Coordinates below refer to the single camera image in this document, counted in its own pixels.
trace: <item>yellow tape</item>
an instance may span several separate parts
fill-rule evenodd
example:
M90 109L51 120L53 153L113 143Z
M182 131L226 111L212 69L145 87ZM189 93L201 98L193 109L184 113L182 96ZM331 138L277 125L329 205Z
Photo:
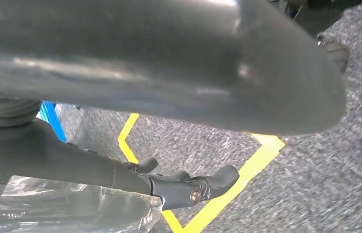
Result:
M269 144L262 146L247 160L247 162L239 170L240 178L235 185L224 195L208 202L204 208L185 226L185 233L201 232L217 215L236 198L247 186L249 181L260 173L279 153L284 143L272 136L260 136L262 140L269 140Z
M131 163L138 163L138 159L135 157L134 153L128 146L125 139L128 137L128 134L130 134L131 129L133 128L135 122L137 121L138 117L140 115L138 113L131 113L130 117L128 118L127 122L125 122L124 127L122 128L121 132L118 136L118 146L124 153L127 160Z
M137 158L125 142L139 114L132 113L118 136L118 144L128 161L138 163ZM285 144L276 136L252 134L262 145L239 170L237 183L223 196L208 202L204 208L183 228L172 211L163 211L163 216L174 233L199 233L236 198L252 178L259 174L279 153Z

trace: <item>bolt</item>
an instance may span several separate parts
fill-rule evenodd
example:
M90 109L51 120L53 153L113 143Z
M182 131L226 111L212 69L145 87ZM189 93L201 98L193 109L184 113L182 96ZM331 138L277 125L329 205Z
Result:
M190 201L193 204L197 204L200 200L201 200L201 190L196 188L191 192Z

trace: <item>plastic wrap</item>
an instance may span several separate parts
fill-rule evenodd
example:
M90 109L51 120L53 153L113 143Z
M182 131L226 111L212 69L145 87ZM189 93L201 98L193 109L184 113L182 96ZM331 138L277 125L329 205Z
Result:
M148 195L0 175L0 233L147 233L161 210Z

